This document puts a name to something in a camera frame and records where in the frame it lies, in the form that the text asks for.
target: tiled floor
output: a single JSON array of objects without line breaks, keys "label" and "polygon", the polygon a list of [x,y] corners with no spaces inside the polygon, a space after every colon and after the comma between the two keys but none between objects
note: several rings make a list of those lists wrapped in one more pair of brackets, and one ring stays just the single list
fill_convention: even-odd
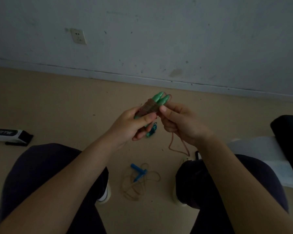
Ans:
[{"label": "tiled floor", "polygon": [[[282,114],[293,114],[293,103],[281,101],[0,68],[0,127],[33,133],[31,145],[55,142],[82,150],[105,132],[121,112],[144,103],[161,90],[172,94],[173,101],[188,104],[225,142],[272,135],[270,122]],[[197,210],[175,206],[171,199],[182,155],[168,150],[170,139],[159,123],[154,136],[128,143],[111,157],[107,167],[112,197],[98,206],[108,233],[191,230]],[[183,149],[178,140],[173,146]],[[189,148],[193,154],[195,148]],[[25,150],[0,142],[0,192],[13,163]],[[126,200],[119,192],[121,173],[132,162],[147,162],[162,177],[159,183],[147,184],[147,194],[138,202]],[[293,217],[293,189],[286,188],[286,194]]]}]

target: white sneaker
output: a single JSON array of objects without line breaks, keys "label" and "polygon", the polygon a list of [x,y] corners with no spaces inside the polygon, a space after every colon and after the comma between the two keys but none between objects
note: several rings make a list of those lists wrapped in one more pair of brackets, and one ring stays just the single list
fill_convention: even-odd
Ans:
[{"label": "white sneaker", "polygon": [[[181,165],[186,162],[186,161],[192,161],[191,158],[189,157],[184,157],[181,159],[180,161],[180,164],[179,164],[179,167],[181,167]],[[177,197],[177,194],[176,194],[176,181],[175,181],[175,185],[174,185],[174,190],[172,191],[172,199],[174,200],[175,204],[178,205],[178,206],[186,206],[187,204],[184,204],[184,203],[181,203],[179,200],[178,200],[178,197]]]},{"label": "white sneaker", "polygon": [[107,186],[105,189],[104,194],[102,195],[102,197],[100,199],[98,199],[97,204],[104,204],[106,203],[111,197],[111,186],[109,181],[107,182]]}]

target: left hand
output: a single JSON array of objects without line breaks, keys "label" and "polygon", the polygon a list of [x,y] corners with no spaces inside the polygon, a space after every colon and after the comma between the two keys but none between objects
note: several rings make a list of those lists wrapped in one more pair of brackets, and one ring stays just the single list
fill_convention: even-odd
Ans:
[{"label": "left hand", "polygon": [[116,150],[121,149],[130,139],[133,141],[142,139],[152,129],[152,122],[157,118],[157,115],[150,113],[141,118],[134,119],[133,117],[139,109],[140,107],[134,107],[123,112],[102,136],[108,139],[113,144],[113,147],[115,146]]}]

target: hand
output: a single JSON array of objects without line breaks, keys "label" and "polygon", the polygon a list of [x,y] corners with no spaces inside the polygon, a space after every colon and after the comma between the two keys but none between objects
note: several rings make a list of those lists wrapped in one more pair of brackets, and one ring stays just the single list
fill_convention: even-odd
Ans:
[{"label": "hand", "polygon": [[188,144],[197,147],[213,134],[186,105],[168,102],[160,106],[160,112],[164,129],[175,133]]},{"label": "hand", "polygon": [[141,118],[134,119],[133,117],[139,109],[140,107],[134,107],[123,112],[102,136],[107,138],[112,146],[115,146],[116,150],[121,149],[130,139],[133,141],[142,139],[152,129],[152,122],[157,118],[157,115],[150,113]]}]

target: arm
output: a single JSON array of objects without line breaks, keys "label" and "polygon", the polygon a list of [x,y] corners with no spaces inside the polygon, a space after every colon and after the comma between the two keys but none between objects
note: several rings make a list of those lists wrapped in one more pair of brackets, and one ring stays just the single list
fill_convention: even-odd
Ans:
[{"label": "arm", "polygon": [[66,233],[110,155],[128,140],[139,140],[151,130],[152,125],[147,129],[144,125],[155,120],[156,114],[134,120],[138,109],[136,107],[121,114],[104,135],[25,199],[0,224],[0,234]]},{"label": "arm", "polygon": [[182,104],[161,106],[165,130],[199,150],[235,233],[293,234],[293,221],[231,150]]}]

